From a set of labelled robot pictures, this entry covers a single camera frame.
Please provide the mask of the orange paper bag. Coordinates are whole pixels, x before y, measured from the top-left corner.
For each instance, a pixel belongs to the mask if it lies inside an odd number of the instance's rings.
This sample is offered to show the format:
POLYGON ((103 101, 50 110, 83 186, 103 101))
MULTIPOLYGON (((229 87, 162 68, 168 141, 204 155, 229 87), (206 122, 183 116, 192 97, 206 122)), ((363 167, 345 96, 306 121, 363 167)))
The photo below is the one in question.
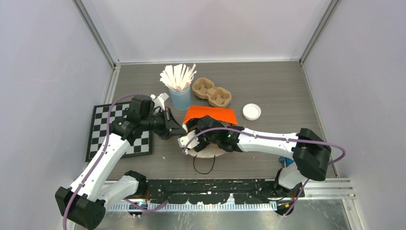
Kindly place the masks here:
MULTIPOLYGON (((226 124, 225 124, 226 126, 228 125, 228 123, 231 123, 232 125, 236 125, 236 126, 238 125, 237 117, 236 117, 233 109, 192 105, 187 110, 185 118, 183 120, 183 124, 182 124, 182 127, 186 130, 187 134, 189 132, 192 132, 192 131, 190 131, 190 120, 192 118, 201 118, 206 115, 214 118, 215 120, 226 122, 226 124)), ((214 130, 224 130, 224 127, 211 128, 211 129, 204 130, 201 133, 196 134, 195 137, 197 138, 206 132, 214 131, 214 130)), ((216 159, 219 156, 226 154, 227 152, 218 148, 215 144, 209 144, 205 149, 203 149, 202 151, 199 151, 199 152, 195 152, 195 150, 193 150, 193 149, 187 149, 186 147, 184 147, 184 148, 182 148, 182 153, 184 155, 192 156, 192 166, 193 166, 193 169, 198 174, 208 175, 209 173, 212 172, 212 170, 215 166, 216 159), (207 172, 199 171, 195 165, 197 159, 211 159, 212 165, 211 165, 210 170, 207 172)))

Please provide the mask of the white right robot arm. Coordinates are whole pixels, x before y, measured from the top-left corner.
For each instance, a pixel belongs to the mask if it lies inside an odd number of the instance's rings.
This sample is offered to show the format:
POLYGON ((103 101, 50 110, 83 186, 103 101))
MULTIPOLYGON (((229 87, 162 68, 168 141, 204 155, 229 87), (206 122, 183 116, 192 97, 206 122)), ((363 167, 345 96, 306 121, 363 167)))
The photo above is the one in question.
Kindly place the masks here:
POLYGON ((259 132, 242 126, 224 126, 210 116, 193 118, 183 125, 179 138, 183 152, 196 158, 216 158, 226 152, 262 152, 289 158, 293 163, 278 170, 273 190, 287 196, 306 180, 324 181, 331 147, 308 128, 298 133, 259 132))

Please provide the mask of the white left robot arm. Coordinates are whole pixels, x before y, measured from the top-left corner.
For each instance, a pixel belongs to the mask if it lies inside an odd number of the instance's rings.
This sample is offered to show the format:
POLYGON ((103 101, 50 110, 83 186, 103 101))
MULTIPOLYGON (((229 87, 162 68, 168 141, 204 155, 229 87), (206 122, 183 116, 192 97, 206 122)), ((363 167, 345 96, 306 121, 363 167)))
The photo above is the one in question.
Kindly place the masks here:
POLYGON ((166 93, 157 97, 134 94, 131 98, 124 115, 113 121, 109 116, 115 103, 111 104, 107 113, 106 137, 96 155, 68 188, 60 187, 56 191, 63 229, 66 230, 68 221, 72 221, 93 230, 113 205, 128 196, 142 198, 146 194, 147 179, 135 171, 128 171, 117 182, 103 187, 117 162, 144 132, 155 132, 162 139, 186 134, 171 109, 165 106, 166 93))

